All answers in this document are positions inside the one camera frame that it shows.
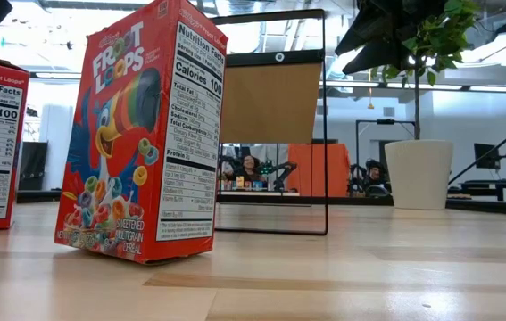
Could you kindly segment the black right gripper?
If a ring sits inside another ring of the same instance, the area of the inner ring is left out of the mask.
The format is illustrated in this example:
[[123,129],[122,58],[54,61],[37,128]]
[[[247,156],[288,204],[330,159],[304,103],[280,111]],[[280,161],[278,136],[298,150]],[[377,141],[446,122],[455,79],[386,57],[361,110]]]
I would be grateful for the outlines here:
[[344,74],[393,65],[401,69],[410,50],[401,42],[422,21],[444,12],[447,0],[357,0],[358,14],[339,41],[335,54],[361,50],[344,66]]

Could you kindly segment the green leafy plant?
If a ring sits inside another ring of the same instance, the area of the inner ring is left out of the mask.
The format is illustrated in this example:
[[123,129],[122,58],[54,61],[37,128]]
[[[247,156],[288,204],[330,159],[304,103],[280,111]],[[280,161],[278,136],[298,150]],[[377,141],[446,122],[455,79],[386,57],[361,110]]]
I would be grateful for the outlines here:
[[402,88],[413,86],[416,140],[421,136],[420,80],[425,78],[434,86],[442,71],[455,69],[463,62],[461,53],[469,47],[466,31],[473,28],[476,21],[477,5],[473,0],[447,0],[442,14],[422,21],[410,38],[401,41],[410,50],[401,69],[393,65],[369,69],[369,75],[384,84],[398,78]]

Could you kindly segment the person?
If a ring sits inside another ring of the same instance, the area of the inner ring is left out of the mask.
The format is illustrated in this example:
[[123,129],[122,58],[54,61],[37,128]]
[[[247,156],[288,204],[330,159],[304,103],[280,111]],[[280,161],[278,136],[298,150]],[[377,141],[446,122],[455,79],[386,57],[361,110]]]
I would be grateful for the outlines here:
[[372,185],[385,185],[388,180],[388,173],[386,167],[379,161],[368,159],[366,161],[366,176],[364,179],[364,186],[370,187]]
[[265,177],[259,172],[260,161],[252,155],[243,158],[243,164],[234,171],[236,177],[243,177],[245,181],[265,182]]

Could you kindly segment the orange cloth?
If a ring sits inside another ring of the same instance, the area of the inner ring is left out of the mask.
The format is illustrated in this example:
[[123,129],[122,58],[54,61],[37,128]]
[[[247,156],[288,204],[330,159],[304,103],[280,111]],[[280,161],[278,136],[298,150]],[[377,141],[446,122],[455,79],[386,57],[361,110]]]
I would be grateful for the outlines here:
[[[302,197],[325,195],[325,164],[323,144],[290,144],[288,160],[297,165],[287,177],[286,188]],[[328,196],[348,194],[349,153],[344,144],[328,145]]]

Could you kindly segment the white plant pot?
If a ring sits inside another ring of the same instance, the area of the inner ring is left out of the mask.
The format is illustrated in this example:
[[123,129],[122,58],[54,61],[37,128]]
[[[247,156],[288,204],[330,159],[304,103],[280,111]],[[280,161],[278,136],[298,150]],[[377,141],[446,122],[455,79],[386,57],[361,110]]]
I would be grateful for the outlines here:
[[452,169],[453,143],[407,140],[385,145],[394,206],[406,210],[444,210]]

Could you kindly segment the black monitor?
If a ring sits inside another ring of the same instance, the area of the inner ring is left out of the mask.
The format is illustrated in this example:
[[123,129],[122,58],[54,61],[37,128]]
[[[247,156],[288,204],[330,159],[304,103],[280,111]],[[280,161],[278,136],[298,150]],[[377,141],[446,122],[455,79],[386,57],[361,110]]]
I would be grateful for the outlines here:
[[474,153],[477,169],[501,168],[500,153],[496,145],[474,143]]

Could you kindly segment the black background desk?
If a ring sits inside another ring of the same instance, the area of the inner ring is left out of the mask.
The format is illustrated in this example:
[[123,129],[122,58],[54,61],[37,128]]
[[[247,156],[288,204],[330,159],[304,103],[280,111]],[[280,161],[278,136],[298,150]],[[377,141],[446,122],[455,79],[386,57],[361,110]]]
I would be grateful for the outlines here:
[[506,179],[499,180],[469,180],[460,183],[458,186],[450,186],[448,194],[451,197],[459,197],[460,195],[470,199],[474,196],[490,196],[497,201],[504,200],[504,192],[506,191]]

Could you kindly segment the white column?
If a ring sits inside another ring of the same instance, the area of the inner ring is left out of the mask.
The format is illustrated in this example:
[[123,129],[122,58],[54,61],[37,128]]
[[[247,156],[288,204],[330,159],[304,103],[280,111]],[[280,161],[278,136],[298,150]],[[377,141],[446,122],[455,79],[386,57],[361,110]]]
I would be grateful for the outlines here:
[[39,141],[47,144],[43,190],[62,187],[73,112],[74,109],[69,105],[45,104],[42,108]]

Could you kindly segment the dark grey cover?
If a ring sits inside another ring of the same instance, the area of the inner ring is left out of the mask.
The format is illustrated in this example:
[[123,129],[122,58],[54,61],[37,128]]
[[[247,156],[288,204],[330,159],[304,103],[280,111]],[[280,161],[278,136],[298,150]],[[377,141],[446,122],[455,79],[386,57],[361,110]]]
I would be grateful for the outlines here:
[[24,142],[21,149],[19,189],[38,191],[43,187],[47,142]]

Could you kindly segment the black metal stand frame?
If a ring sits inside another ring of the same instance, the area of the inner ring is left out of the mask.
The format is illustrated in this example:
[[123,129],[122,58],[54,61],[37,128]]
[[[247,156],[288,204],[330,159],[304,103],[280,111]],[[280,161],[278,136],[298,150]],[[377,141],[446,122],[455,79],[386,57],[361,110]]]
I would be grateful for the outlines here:
[[369,119],[357,119],[355,120],[355,149],[356,149],[356,155],[355,155],[355,162],[357,166],[360,166],[360,135],[365,131],[363,129],[360,131],[359,127],[360,124],[375,124],[379,126],[392,126],[395,124],[401,125],[404,129],[406,129],[409,134],[415,138],[415,134],[411,133],[408,128],[406,128],[406,125],[411,125],[415,129],[416,122],[412,120],[396,120],[396,119],[376,119],[376,120],[369,120]]

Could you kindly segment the wooden shelf with black frame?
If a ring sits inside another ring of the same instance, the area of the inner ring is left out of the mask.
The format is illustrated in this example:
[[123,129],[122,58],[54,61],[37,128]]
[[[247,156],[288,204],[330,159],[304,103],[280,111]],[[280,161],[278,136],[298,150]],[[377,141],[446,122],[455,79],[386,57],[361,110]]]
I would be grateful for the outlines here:
[[[326,17],[322,9],[247,13],[216,17],[217,26],[270,21],[316,23],[321,43],[313,50],[228,55],[221,141],[223,143],[311,144],[317,101],[326,99]],[[233,213],[256,227],[236,226],[238,233],[325,236],[328,204],[218,203],[222,219]]]

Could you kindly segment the black table frame rail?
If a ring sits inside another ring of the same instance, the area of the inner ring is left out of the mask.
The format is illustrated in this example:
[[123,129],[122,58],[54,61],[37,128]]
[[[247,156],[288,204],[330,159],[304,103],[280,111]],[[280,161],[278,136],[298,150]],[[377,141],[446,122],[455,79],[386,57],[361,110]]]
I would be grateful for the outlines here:
[[[18,203],[32,202],[56,202],[61,197],[60,191],[20,191],[16,194]],[[298,205],[348,205],[348,206],[393,206],[393,199],[388,197],[381,198],[350,198],[350,197],[314,197],[314,196],[283,196],[260,195],[253,193],[246,195],[243,193],[229,194],[221,193],[216,197],[219,203],[249,203],[249,204],[298,204]]]

